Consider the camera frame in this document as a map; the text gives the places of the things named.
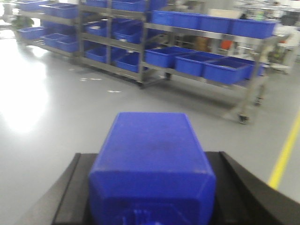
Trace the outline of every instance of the blue storage box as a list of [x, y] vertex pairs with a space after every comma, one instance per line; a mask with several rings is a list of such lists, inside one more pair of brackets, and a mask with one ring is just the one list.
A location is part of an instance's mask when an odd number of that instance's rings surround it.
[[201, 18], [200, 14], [173, 12], [173, 26], [197, 30]]
[[56, 33], [59, 34], [65, 34], [65, 35], [72, 35], [76, 33], [76, 27], [75, 26], [69, 26], [64, 24], [57, 23], [54, 26], [54, 30]]
[[234, 84], [245, 78], [249, 67], [248, 64], [226, 59], [205, 62], [204, 78], [224, 84]]
[[27, 0], [17, 2], [17, 4], [19, 4], [20, 10], [23, 11], [36, 11], [41, 9], [40, 5], [44, 5], [47, 3], [47, 0]]
[[[149, 10], [157, 10], [167, 5], [167, 0], [149, 0]], [[112, 8], [126, 11], [145, 12], [145, 0], [112, 0]]]
[[[249, 67], [249, 69], [248, 69], [248, 71], [247, 71], [247, 73], [245, 75], [245, 79], [249, 80], [251, 78], [252, 72], [253, 72], [254, 67], [255, 67], [255, 61], [241, 59], [241, 58], [235, 58], [235, 57], [228, 57], [226, 59], [250, 65], [250, 67]], [[263, 67], [263, 63], [261, 63], [261, 65], [259, 67], [258, 75], [262, 75], [263, 71], [264, 71], [264, 67]]]
[[117, 40], [125, 40], [130, 43], [139, 44], [141, 42], [143, 29], [140, 25], [127, 26], [113, 34]]
[[24, 39], [38, 39], [41, 36], [47, 35], [50, 30], [45, 27], [29, 27], [24, 29], [19, 29], [18, 32]]
[[56, 11], [55, 11], [56, 7], [68, 6], [68, 5], [70, 5], [70, 4], [69, 3], [53, 3], [53, 4], [49, 4], [49, 5], [44, 5], [41, 7], [43, 9], [43, 12], [46, 15], [56, 16]]
[[230, 34], [265, 39], [273, 35], [275, 22], [257, 21], [257, 20], [232, 20]]
[[79, 42], [76, 36], [69, 36], [58, 41], [58, 47], [68, 53], [79, 51]]
[[205, 64], [203, 62], [212, 60], [211, 58], [190, 54], [176, 57], [176, 70], [182, 73], [202, 76]]
[[86, 0], [86, 5], [106, 8], [107, 0]]
[[55, 16], [65, 18], [65, 19], [73, 19], [78, 16], [78, 5], [69, 4], [66, 6], [59, 6], [54, 8]]
[[59, 48], [59, 43], [61, 39], [67, 37], [63, 34], [49, 34], [46, 36], [43, 36], [42, 39], [44, 40], [45, 45], [53, 47], [53, 48]]
[[139, 72], [139, 56], [140, 54], [135, 52], [126, 55], [116, 60], [116, 66], [122, 69], [130, 70], [132, 72]]
[[[120, 48], [111, 48], [111, 61], [115, 61], [116, 59], [122, 57], [126, 54], [126, 50]], [[87, 58], [99, 62], [106, 63], [107, 62], [107, 48], [106, 46], [100, 46], [95, 49], [91, 49], [85, 52]]]
[[185, 114], [122, 112], [90, 171], [91, 215], [97, 225], [207, 225], [215, 187]]
[[203, 15], [199, 17], [199, 30], [228, 34], [231, 19]]
[[152, 23], [173, 26], [174, 13], [172, 11], [153, 11]]
[[204, 57], [214, 59], [214, 60], [219, 60], [219, 59], [226, 58], [226, 56], [219, 55], [219, 54], [213, 54], [213, 53], [209, 53], [209, 52], [194, 52], [192, 54], [204, 56]]
[[187, 53], [193, 53], [194, 50], [180, 48], [180, 47], [167, 47], [162, 49], [146, 50], [146, 62], [158, 67], [174, 68], [175, 57]]

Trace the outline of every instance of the rack leg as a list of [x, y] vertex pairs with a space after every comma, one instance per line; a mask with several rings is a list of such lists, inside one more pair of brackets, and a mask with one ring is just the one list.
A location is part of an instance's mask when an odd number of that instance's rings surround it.
[[172, 74], [170, 74], [170, 73], [165, 73], [165, 79], [166, 80], [171, 80], [171, 78], [172, 78]]
[[256, 101], [255, 101], [256, 106], [260, 106], [262, 104], [262, 100], [263, 100], [265, 91], [266, 91], [266, 85], [265, 84], [260, 85], [259, 86], [259, 94], [256, 97]]

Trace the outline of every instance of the stacked blue bin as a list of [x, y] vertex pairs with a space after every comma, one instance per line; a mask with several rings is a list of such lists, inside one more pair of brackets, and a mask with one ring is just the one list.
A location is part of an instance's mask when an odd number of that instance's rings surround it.
[[[126, 50], [120, 48], [111, 48], [111, 61], [116, 61], [120, 57], [126, 54]], [[105, 45], [88, 50], [85, 52], [85, 56], [91, 60], [106, 63], [107, 62], [107, 48]]]
[[167, 47], [162, 49], [146, 50], [146, 62], [158, 67], [174, 68], [175, 58], [179, 55], [193, 53], [194, 50], [180, 48], [180, 47]]
[[48, 0], [27, 0], [18, 2], [20, 10], [36, 11], [41, 9], [41, 5], [47, 4]]
[[176, 70], [194, 76], [202, 76], [205, 69], [204, 62], [221, 58], [224, 58], [224, 56], [208, 52], [196, 52], [189, 55], [177, 56]]
[[123, 112], [91, 169], [90, 210], [98, 225], [207, 225], [215, 186], [185, 114]]
[[122, 69], [126, 69], [135, 73], [139, 72], [139, 57], [137, 52], [128, 54], [118, 60], [116, 60], [116, 66]]

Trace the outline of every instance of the metal shelving rack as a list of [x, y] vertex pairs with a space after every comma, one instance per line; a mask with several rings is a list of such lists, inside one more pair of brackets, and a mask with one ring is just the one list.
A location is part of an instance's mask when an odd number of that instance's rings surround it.
[[[147, 20], [147, 14], [144, 12], [135, 12], [135, 11], [125, 11], [125, 10], [116, 10], [112, 9], [112, 0], [108, 0], [108, 6], [107, 8], [102, 7], [93, 7], [93, 6], [87, 6], [83, 4], [83, 0], [79, 0], [79, 40], [80, 40], [80, 61], [83, 64], [93, 66], [96, 68], [100, 68], [106, 71], [109, 71], [114, 74], [118, 74], [121, 76], [128, 77], [130, 79], [133, 79], [137, 81], [137, 84], [139, 87], [142, 87], [145, 78], [148, 73], [146, 73], [143, 70], [142, 66], [142, 60], [144, 56], [144, 49], [145, 45], [148, 41], [153, 41], [154, 39], [146, 40], [147, 37], [147, 28], [145, 27], [145, 23]], [[146, 8], [148, 8], [149, 1], [146, 0]], [[105, 16], [108, 18], [107, 20], [107, 37], [101, 37], [96, 36], [92, 34], [85, 33], [83, 31], [83, 12], [94, 12], [98, 13], [101, 16]], [[143, 33], [142, 33], [142, 41], [140, 44], [133, 44], [129, 42], [122, 42], [119, 40], [115, 40], [111, 37], [111, 30], [112, 30], [112, 19], [113, 18], [125, 18], [125, 19], [135, 19], [135, 20], [141, 20], [143, 22]], [[96, 42], [99, 44], [104, 44], [107, 46], [107, 63], [98, 62], [95, 60], [88, 59], [84, 56], [84, 47], [83, 47], [83, 41], [88, 40], [92, 42]], [[129, 70], [125, 70], [122, 68], [118, 68], [111, 64], [111, 47], [117, 47], [122, 48], [128, 51], [137, 52], [140, 55], [139, 62], [139, 72], [135, 73]]]
[[266, 81], [268, 80], [267, 76], [258, 76], [260, 62], [262, 61], [263, 56], [266, 54], [266, 51], [270, 45], [275, 45], [276, 43], [278, 43], [282, 40], [286, 40], [289, 37], [289, 35], [281, 35], [281, 36], [272, 36], [267, 39], [256, 39], [256, 38], [250, 38], [250, 37], [241, 37], [241, 36], [234, 36], [234, 35], [228, 35], [228, 34], [208, 32], [208, 31], [203, 31], [203, 30], [193, 30], [193, 29], [158, 25], [158, 24], [152, 24], [152, 23], [145, 23], [145, 27], [147, 29], [164, 30], [164, 31], [168, 31], [171, 33], [177, 33], [177, 34], [181, 33], [181, 34], [202, 36], [202, 37], [213, 38], [213, 39], [226, 39], [226, 40], [231, 40], [231, 41], [235, 41], [235, 42], [258, 45], [257, 50], [251, 52], [251, 55], [253, 56], [253, 58], [255, 60], [255, 68], [251, 75], [251, 79], [244, 80], [240, 83], [235, 83], [233, 85], [226, 85], [223, 83], [210, 81], [210, 80], [204, 79], [202, 77], [195, 77], [195, 76], [192, 76], [189, 74], [178, 72], [175, 69], [171, 69], [171, 68], [157, 67], [157, 66], [148, 64], [145, 61], [143, 61], [143, 63], [142, 63], [143, 67], [148, 67], [151, 69], [155, 69], [155, 70], [164, 72], [165, 78], [168, 80], [171, 79], [172, 75], [177, 75], [177, 76], [200, 81], [203, 83], [208, 83], [208, 84], [226, 88], [226, 89], [231, 89], [231, 90], [246, 89], [245, 96], [242, 100], [240, 113], [238, 114], [239, 121], [242, 124], [246, 124], [246, 122], [249, 120], [249, 116], [247, 113], [247, 105], [249, 104], [250, 98], [255, 89], [259, 90], [259, 94], [256, 97], [255, 105], [260, 105], [261, 100], [263, 99], [263, 94], [265, 91], [265, 84], [266, 84]]
[[[75, 18], [75, 19], [66, 19], [66, 18], [61, 18], [61, 17], [56, 17], [56, 16], [51, 16], [51, 15], [46, 15], [44, 14], [42, 11], [22, 11], [19, 10], [19, 15], [23, 16], [23, 17], [29, 17], [29, 18], [37, 18], [40, 20], [45, 20], [45, 21], [50, 21], [50, 22], [54, 22], [54, 23], [59, 23], [59, 24], [64, 24], [64, 25], [68, 25], [68, 26], [78, 26], [79, 24], [79, 18]], [[92, 15], [86, 18], [87, 21], [93, 20], [99, 18], [98, 15]], [[51, 52], [66, 56], [66, 57], [70, 57], [70, 58], [75, 58], [79, 55], [79, 52], [66, 52], [57, 48], [53, 48], [50, 46], [47, 46], [44, 44], [43, 40], [39, 39], [35, 39], [35, 40], [26, 40], [21, 38], [22, 43], [26, 44], [26, 45], [33, 45], [33, 46], [38, 46], [40, 48], [49, 50]]]

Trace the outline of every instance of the shelf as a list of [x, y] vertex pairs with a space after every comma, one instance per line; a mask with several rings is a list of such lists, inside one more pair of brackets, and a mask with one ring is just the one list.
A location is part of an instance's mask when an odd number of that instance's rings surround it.
[[54, 53], [57, 53], [57, 54], [60, 54], [60, 55], [63, 55], [63, 56], [67, 56], [67, 57], [70, 57], [70, 58], [79, 55], [79, 52], [65, 52], [61, 49], [57, 49], [57, 48], [47, 46], [47, 45], [44, 44], [43, 40], [26, 40], [26, 39], [22, 38], [22, 41], [26, 45], [38, 46], [40, 48], [43, 48], [43, 49], [49, 50], [51, 52], [54, 52]]
[[74, 26], [77, 22], [77, 19], [65, 19], [65, 18], [61, 18], [61, 17], [46, 15], [42, 12], [27, 12], [27, 11], [20, 10], [19, 14], [21, 16], [25, 16], [25, 17], [37, 18], [40, 20], [51, 21], [54, 23], [60, 23], [60, 24], [65, 24], [65, 25], [69, 25], [69, 26]]
[[142, 51], [142, 46], [138, 44], [133, 44], [130, 42], [123, 42], [115, 39], [110, 39], [108, 37], [102, 37], [102, 36], [97, 36], [93, 34], [88, 34], [88, 33], [82, 33], [82, 37], [85, 40], [88, 41], [93, 41], [96, 43], [100, 43], [103, 45], [110, 45], [112, 47], [117, 47], [117, 48], [122, 48], [128, 51], [134, 51], [134, 52], [141, 52]]
[[96, 67], [96, 68], [99, 68], [99, 69], [102, 69], [102, 70], [105, 70], [105, 71], [108, 71], [108, 72], [111, 72], [111, 73], [114, 73], [114, 74], [118, 74], [118, 75], [121, 75], [121, 76], [125, 76], [125, 77], [128, 77], [128, 78], [133, 79], [133, 80], [138, 80], [138, 78], [139, 78], [138, 73], [135, 73], [135, 72], [132, 72], [132, 71], [129, 71], [129, 70], [125, 70], [125, 69], [121, 69], [121, 68], [118, 68], [118, 67], [106, 64], [106, 63], [91, 60], [91, 59], [88, 59], [88, 58], [85, 58], [85, 57], [81, 57], [81, 62], [83, 64], [86, 64], [86, 65], [89, 65], [89, 66], [92, 66], [92, 67]]
[[79, 5], [80, 11], [93, 12], [93, 13], [101, 13], [102, 15], [106, 15], [109, 17], [119, 17], [119, 18], [131, 18], [138, 20], [145, 20], [146, 15], [143, 12], [135, 12], [135, 11], [125, 11], [125, 10], [116, 10], [110, 8], [101, 8], [87, 5]]
[[[181, 73], [181, 72], [178, 72], [175, 69], [157, 67], [157, 66], [148, 64], [146, 62], [143, 62], [142, 65], [144, 67], [155, 69], [157, 71], [162, 71], [164, 73], [169, 73], [169, 74], [172, 74], [172, 75], [185, 77], [185, 78], [188, 78], [188, 79], [191, 79], [191, 80], [199, 81], [199, 82], [202, 82], [202, 83], [207, 83], [207, 84], [210, 84], [210, 85], [214, 85], [214, 86], [218, 86], [218, 87], [222, 87], [222, 88], [230, 89], [230, 90], [241, 90], [241, 89], [243, 90], [243, 89], [246, 89], [246, 88], [248, 88], [249, 83], [250, 83], [250, 80], [243, 80], [241, 82], [238, 82], [238, 83], [235, 83], [235, 84], [232, 84], [232, 85], [227, 85], [227, 84], [224, 84], [224, 83], [219, 83], [219, 82], [207, 80], [203, 77], [198, 77], [198, 76], [193, 76], [193, 75], [190, 75], [190, 74]], [[255, 83], [256, 83], [255, 85], [259, 85], [261, 83], [264, 83], [265, 79], [268, 79], [268, 77], [267, 76], [258, 76], [256, 81], [255, 81]]]
[[263, 39], [257, 39], [251, 37], [242, 37], [242, 36], [221, 34], [221, 33], [215, 33], [215, 32], [203, 31], [203, 30], [193, 30], [187, 28], [165, 26], [165, 25], [154, 24], [154, 23], [145, 23], [145, 27], [149, 29], [163, 30], [163, 31], [177, 33], [177, 34], [181, 33], [181, 34], [201, 36], [206, 38], [230, 40], [230, 41], [253, 44], [253, 45], [259, 45], [263, 41]]

